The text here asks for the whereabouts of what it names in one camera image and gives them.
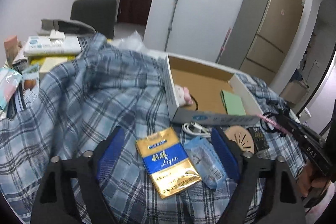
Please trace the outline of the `person right hand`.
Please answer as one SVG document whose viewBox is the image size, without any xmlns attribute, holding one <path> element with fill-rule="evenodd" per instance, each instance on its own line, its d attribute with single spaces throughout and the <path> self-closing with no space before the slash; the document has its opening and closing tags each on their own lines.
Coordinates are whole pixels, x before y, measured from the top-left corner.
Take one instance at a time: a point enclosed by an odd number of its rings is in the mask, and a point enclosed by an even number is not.
<svg viewBox="0 0 336 224">
<path fill-rule="evenodd" d="M 297 187 L 302 197 L 307 197 L 310 188 L 324 188 L 330 185 L 327 177 L 317 177 L 314 165 L 307 161 L 297 178 Z"/>
</svg>

